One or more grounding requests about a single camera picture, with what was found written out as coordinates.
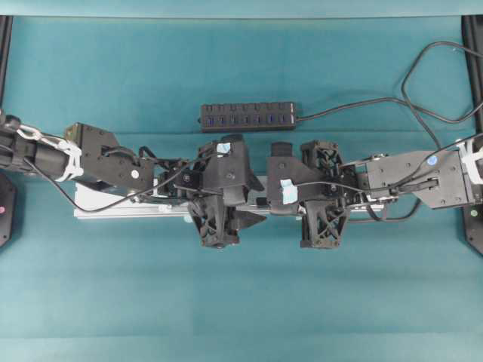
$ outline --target teal surface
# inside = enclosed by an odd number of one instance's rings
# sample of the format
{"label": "teal surface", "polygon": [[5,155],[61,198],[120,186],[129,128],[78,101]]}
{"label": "teal surface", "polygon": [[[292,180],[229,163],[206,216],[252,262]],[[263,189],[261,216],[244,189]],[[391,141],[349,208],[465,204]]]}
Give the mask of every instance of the teal surface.
{"label": "teal surface", "polygon": [[45,17],[327,19],[481,14],[479,0],[2,0],[0,14]]}
{"label": "teal surface", "polygon": [[[192,158],[216,137],[198,132],[201,103],[293,100],[308,114],[398,94],[418,51],[442,39],[461,42],[459,17],[16,18],[4,107],[52,133],[87,122],[124,146]],[[435,50],[410,92],[441,113],[467,110],[464,56]],[[474,133],[472,120],[430,124],[444,143]],[[394,105],[245,138],[257,173],[276,140],[333,140],[346,160],[433,147]],[[298,221],[270,217],[216,251],[181,219],[78,221],[49,185],[15,179],[0,360],[481,360],[483,258],[458,210],[350,225],[332,251],[299,249]]]}

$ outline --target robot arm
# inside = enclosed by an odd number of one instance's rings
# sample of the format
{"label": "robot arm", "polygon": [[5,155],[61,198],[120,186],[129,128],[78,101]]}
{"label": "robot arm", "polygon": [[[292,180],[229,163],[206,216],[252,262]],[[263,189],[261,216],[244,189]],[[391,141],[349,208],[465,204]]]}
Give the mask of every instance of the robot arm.
{"label": "robot arm", "polygon": [[[376,155],[349,163],[342,161],[336,143],[305,143],[300,160],[293,156],[290,143],[273,143],[265,192],[261,177],[250,168],[248,147],[240,134],[202,146],[192,161],[160,159],[145,146],[138,153],[120,146],[113,133],[90,125],[74,124],[64,137],[54,137],[1,114],[0,168],[43,176],[87,213],[126,200],[184,205],[206,247],[237,244],[239,230],[264,221],[262,213],[271,213],[302,217],[301,247],[331,249],[340,246],[354,210],[367,210],[374,221],[389,221],[384,213],[377,216],[374,208],[385,209],[406,194],[433,209],[483,202],[481,156],[473,152],[472,144],[477,136],[436,152]],[[60,188],[58,183],[64,181],[122,198],[86,210]],[[14,188],[8,179],[0,179],[0,194],[9,189]],[[257,212],[243,210],[250,192],[261,195]],[[6,195],[11,198],[12,192]],[[0,217],[0,229],[2,220],[8,223]]]}

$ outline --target black bracket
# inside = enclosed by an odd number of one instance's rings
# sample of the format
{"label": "black bracket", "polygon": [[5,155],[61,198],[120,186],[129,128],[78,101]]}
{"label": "black bracket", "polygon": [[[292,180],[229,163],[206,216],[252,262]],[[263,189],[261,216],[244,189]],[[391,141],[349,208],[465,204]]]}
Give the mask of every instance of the black bracket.
{"label": "black bracket", "polygon": [[[335,182],[352,187],[358,185],[354,166],[342,166],[336,143],[312,141],[300,147],[302,161],[292,155],[290,143],[273,143],[268,160],[267,199],[271,212],[278,215],[302,215],[300,247],[332,249],[339,247],[349,219],[347,201],[354,191],[317,183]],[[297,187],[297,200],[285,203],[281,181],[291,180]]]}
{"label": "black bracket", "polygon": [[193,170],[180,174],[175,187],[187,190],[187,196],[192,199],[188,211],[204,247],[220,249],[238,244],[238,230],[266,218],[236,210],[236,206],[247,202],[250,190],[264,190],[250,169],[243,136],[229,135],[210,142],[199,149],[198,157],[206,159],[197,162]]}
{"label": "black bracket", "polygon": [[217,249],[239,244],[238,230],[249,228],[266,218],[227,207],[219,195],[196,198],[189,203],[188,211],[198,229],[202,246]]}
{"label": "black bracket", "polygon": [[11,237],[16,198],[14,184],[0,173],[0,247]]}

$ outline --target cable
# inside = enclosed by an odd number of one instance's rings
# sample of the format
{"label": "cable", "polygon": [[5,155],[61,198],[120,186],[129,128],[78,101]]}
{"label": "cable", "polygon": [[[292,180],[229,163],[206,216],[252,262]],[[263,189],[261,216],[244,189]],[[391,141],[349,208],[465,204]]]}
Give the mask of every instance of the cable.
{"label": "cable", "polygon": [[[330,115],[332,113],[337,113],[339,111],[343,111],[345,109],[357,108],[357,107],[360,107],[360,106],[369,106],[371,104],[386,103],[386,102],[397,103],[397,104],[401,104],[403,106],[409,107],[408,104],[404,100],[400,100],[399,98],[396,98],[396,97],[381,97],[381,98],[374,98],[372,100],[362,100],[360,102],[347,103],[347,104],[343,104],[342,106],[337,106],[337,107],[334,107],[334,108],[326,109],[322,112],[318,112],[318,113],[315,113],[313,115],[297,117],[297,121],[311,121],[312,119],[321,118],[321,117],[324,117],[326,115]],[[413,106],[419,112],[425,113],[426,115],[429,115],[433,118],[436,118],[439,121],[449,123],[449,124],[458,124],[458,123],[466,121],[468,118],[471,118],[477,111],[479,111],[483,107],[483,101],[478,103],[478,105],[474,109],[472,109],[471,111],[469,111],[465,115],[462,115],[461,117],[456,118],[456,119],[446,118],[442,115],[439,115],[438,113],[436,113],[434,111],[430,111],[429,109],[423,108],[423,107],[415,105],[415,104],[413,104]]]}
{"label": "cable", "polygon": [[409,211],[409,213],[407,213],[406,215],[399,216],[399,217],[387,217],[387,218],[378,217],[377,215],[374,218],[371,215],[371,213],[369,212],[369,208],[373,212],[374,212],[374,210],[372,209],[372,207],[368,207],[368,213],[369,213],[369,216],[371,216],[370,219],[349,219],[349,222],[352,223],[352,224],[366,224],[366,223],[370,223],[370,222],[404,222],[404,221],[409,220],[411,217],[413,217],[416,214],[416,212],[419,210],[421,204],[422,204],[421,200],[417,199],[416,202],[414,203],[414,206],[411,209],[411,211]]}
{"label": "cable", "polygon": [[151,151],[148,146],[141,146],[138,154],[140,158],[148,158],[166,170],[170,170],[173,164],[177,164],[181,161],[181,158],[157,158],[155,153]]}
{"label": "cable", "polygon": [[107,151],[103,152],[103,156],[109,157],[110,155],[114,155],[116,153],[119,153],[121,155],[126,155],[129,158],[131,158],[134,164],[136,164],[137,166],[140,165],[139,158],[136,156],[136,154],[132,152],[130,149],[123,146],[116,146],[111,149],[108,149]]}
{"label": "cable", "polygon": [[[1,148],[3,149],[9,149],[7,146],[3,146],[3,145],[0,145]],[[208,160],[209,158],[211,157],[214,157],[215,155],[218,155],[218,153],[213,153],[211,155],[208,155],[208,156],[204,156],[204,157],[200,157],[200,158],[197,158],[195,160],[192,160],[192,161],[189,161],[187,162],[186,164],[184,164],[181,168],[179,168],[177,170],[177,172],[175,174],[173,174],[172,176],[168,177],[166,180],[164,180],[162,183],[159,183],[158,185],[155,185],[153,187],[150,187],[149,189],[146,189],[146,190],[143,190],[143,191],[139,191],[139,192],[136,192],[132,195],[129,195],[129,196],[126,196],[125,198],[122,198],[120,200],[117,200],[116,202],[113,202],[111,204],[108,204],[106,206],[103,206],[103,207],[99,207],[97,209],[93,209],[93,210],[86,210],[84,209],[83,207],[80,207],[78,206],[74,200],[72,200],[72,198],[67,194],[67,192],[65,192],[64,189],[62,189],[62,187],[60,187],[60,185],[55,181],[53,180],[52,178],[50,178],[44,171],[40,170],[37,166],[35,166],[27,157],[24,157],[23,158],[23,161],[28,164],[36,173],[38,173],[39,175],[41,175],[42,177],[44,177],[50,184],[52,184],[56,189],[57,191],[59,191],[66,199],[67,201],[73,206],[75,207],[76,209],[84,212],[84,213],[99,213],[100,211],[104,211],[104,210],[108,210],[109,208],[111,207],[114,207],[116,205],[119,205],[120,203],[122,202],[125,202],[127,200],[131,200],[132,198],[136,197],[136,196],[140,196],[140,195],[143,195],[143,194],[146,194],[147,192],[151,192],[153,191],[154,189],[157,189],[158,187],[161,187],[163,185],[166,185],[167,183],[169,183],[170,181],[172,181],[173,179],[175,179],[176,177],[178,177],[186,168],[188,168],[191,164],[194,164],[196,162],[200,162],[200,161],[205,161],[205,160]]]}
{"label": "cable", "polygon": [[400,100],[399,98],[396,98],[396,97],[382,97],[382,98],[365,100],[365,101],[356,102],[356,103],[348,103],[348,104],[345,104],[345,105],[342,105],[342,106],[334,107],[332,109],[327,109],[327,110],[319,112],[319,113],[315,113],[314,115],[299,117],[299,118],[297,118],[297,120],[298,121],[308,121],[308,120],[311,120],[311,119],[314,119],[314,118],[320,118],[320,117],[323,117],[325,115],[329,115],[331,113],[339,112],[339,111],[342,111],[344,109],[351,109],[351,108],[355,108],[355,107],[359,107],[359,106],[366,106],[366,105],[375,104],[375,103],[394,102],[394,103],[398,103],[398,104],[402,104],[404,106],[407,106],[411,110],[414,117],[417,119],[417,121],[420,123],[420,125],[424,128],[424,130],[431,136],[432,140],[437,145],[438,149],[440,149],[441,143],[438,141],[438,138],[433,133],[433,131],[428,127],[426,122],[421,118],[418,111],[425,113],[427,115],[430,115],[431,117],[436,118],[439,121],[443,121],[443,122],[451,123],[451,124],[456,124],[456,123],[463,122],[466,119],[472,117],[478,110],[480,110],[483,107],[483,101],[478,103],[478,105],[474,109],[472,109],[470,112],[468,112],[467,114],[465,114],[465,115],[463,115],[459,118],[456,118],[454,120],[446,118],[444,116],[441,116],[441,115],[439,115],[439,114],[437,114],[433,111],[429,111],[428,109],[425,109],[421,106],[417,106],[417,105],[415,105],[411,102],[411,99],[408,96],[408,92],[406,91],[406,85],[408,83],[408,80],[411,77],[414,70],[417,68],[417,65],[419,64],[419,62],[423,58],[424,54],[427,51],[429,51],[430,49],[438,47],[438,46],[449,46],[449,47],[453,47],[453,48],[458,48],[458,49],[465,51],[465,52],[467,52],[467,53],[469,53],[469,54],[471,54],[475,57],[483,58],[483,54],[480,54],[476,51],[473,51],[473,50],[471,50],[467,47],[464,47],[464,46],[462,46],[458,43],[454,43],[452,41],[435,41],[431,44],[428,44],[427,46],[425,46],[424,49],[422,49],[422,51],[418,54],[418,56],[416,57],[414,62],[411,64],[411,67],[410,67],[408,73],[404,77],[403,82],[401,84],[401,93],[402,93],[404,100]]}

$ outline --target black frame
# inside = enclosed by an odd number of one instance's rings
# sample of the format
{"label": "black frame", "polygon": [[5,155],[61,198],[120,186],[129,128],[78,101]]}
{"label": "black frame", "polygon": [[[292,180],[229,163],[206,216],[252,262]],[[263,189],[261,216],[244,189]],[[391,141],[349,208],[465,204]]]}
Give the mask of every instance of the black frame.
{"label": "black frame", "polygon": [[[461,19],[463,44],[474,51],[483,53],[483,15],[467,15]],[[473,102],[476,105],[483,99],[483,59],[466,54],[469,82]],[[475,128],[483,131],[483,110],[475,113]],[[476,139],[478,148],[483,146],[483,139]],[[463,208],[463,221],[466,241],[483,254],[483,204]]]}
{"label": "black frame", "polygon": [[7,75],[8,51],[12,33],[13,17],[0,16],[0,108],[3,103],[5,77]]}

